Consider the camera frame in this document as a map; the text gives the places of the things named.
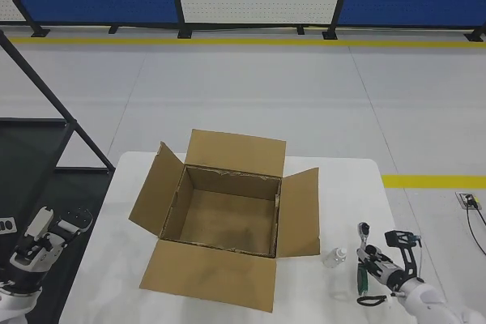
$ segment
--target cardboard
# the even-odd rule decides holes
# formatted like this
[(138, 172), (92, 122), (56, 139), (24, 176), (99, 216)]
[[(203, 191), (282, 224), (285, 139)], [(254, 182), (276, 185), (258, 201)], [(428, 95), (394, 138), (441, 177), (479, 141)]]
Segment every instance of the cardboard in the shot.
[(159, 236), (173, 201), (184, 164), (160, 142), (146, 181), (130, 214), (130, 220)]
[(320, 254), (318, 168), (285, 177), (282, 186), (278, 257)]
[(320, 253), (318, 168), (282, 178), (285, 143), (193, 130), (161, 143), (130, 220), (159, 236), (140, 288), (271, 312), (276, 258)]
[(159, 241), (140, 288), (271, 312), (275, 267), (271, 258)]
[(286, 142), (193, 130), (186, 164), (282, 177)]

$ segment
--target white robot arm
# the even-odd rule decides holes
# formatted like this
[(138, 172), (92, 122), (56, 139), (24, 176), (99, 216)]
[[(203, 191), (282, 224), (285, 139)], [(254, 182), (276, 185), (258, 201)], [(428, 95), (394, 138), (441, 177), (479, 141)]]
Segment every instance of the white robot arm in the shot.
[[(411, 232), (391, 231), (386, 233), (387, 245), (400, 248), (405, 263), (405, 270), (392, 262), (382, 251), (374, 246), (367, 245), (369, 226), (366, 223), (358, 224), (358, 233), (361, 239), (360, 248), (356, 251), (359, 259), (359, 293), (366, 292), (367, 273), (380, 284), (386, 285), (391, 296), (412, 316), (416, 317), (418, 324), (486, 324), (486, 319), (475, 310), (466, 306), (454, 307), (449, 305), (445, 298), (434, 286), (425, 283), (417, 276), (416, 262), (411, 248), (420, 240)], [(386, 296), (362, 296), (359, 304), (374, 306), (386, 299)], [(365, 301), (376, 300), (376, 303)]]
[(0, 324), (27, 323), (25, 314), (36, 306), (43, 278), (63, 249), (86, 232), (92, 221), (89, 211), (78, 210), (53, 222), (53, 211), (40, 209), (15, 247), (5, 273), (0, 274)]

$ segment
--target wall socket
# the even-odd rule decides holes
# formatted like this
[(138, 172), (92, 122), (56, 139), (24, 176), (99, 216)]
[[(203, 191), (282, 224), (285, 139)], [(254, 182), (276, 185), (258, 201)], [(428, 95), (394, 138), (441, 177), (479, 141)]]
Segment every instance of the wall socket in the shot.
[(479, 199), (473, 193), (456, 192), (455, 195), (457, 196), (457, 200), (459, 201), (461, 208), (464, 209), (464, 210), (468, 209), (470, 211), (475, 210), (475, 208), (473, 206), (467, 205), (467, 195), (469, 195), (469, 194), (471, 194), (473, 196), (473, 199), (477, 202), (477, 206), (478, 206), (479, 210), (483, 209), (482, 206), (480, 205)]

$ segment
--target table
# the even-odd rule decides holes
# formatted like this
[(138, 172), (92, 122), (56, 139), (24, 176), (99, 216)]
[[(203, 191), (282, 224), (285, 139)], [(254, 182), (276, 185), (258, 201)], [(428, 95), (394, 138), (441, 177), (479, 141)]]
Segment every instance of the table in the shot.
[[(403, 264), (399, 250), (388, 248), (383, 236), (394, 220), (372, 160), (286, 158), (285, 176), (320, 168), (322, 254), (278, 260), (273, 313), (139, 289), (158, 239), (128, 216), (154, 156), (127, 152), (121, 157), (60, 323), (416, 323), (397, 301), (374, 308), (356, 303), (360, 221), (371, 225), (369, 242)], [(347, 247), (347, 261), (327, 269), (322, 256), (334, 247)], [(369, 291), (388, 293), (371, 277)]]

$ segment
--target plastic bottle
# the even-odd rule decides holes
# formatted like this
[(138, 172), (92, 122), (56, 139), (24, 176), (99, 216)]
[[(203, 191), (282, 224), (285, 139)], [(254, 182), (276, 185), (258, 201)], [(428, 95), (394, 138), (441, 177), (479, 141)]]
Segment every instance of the plastic bottle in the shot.
[(322, 263), (324, 263), (324, 266), (328, 268), (334, 268), (340, 263), (346, 261), (346, 257), (346, 248), (335, 248), (324, 258), (324, 260), (322, 260)]

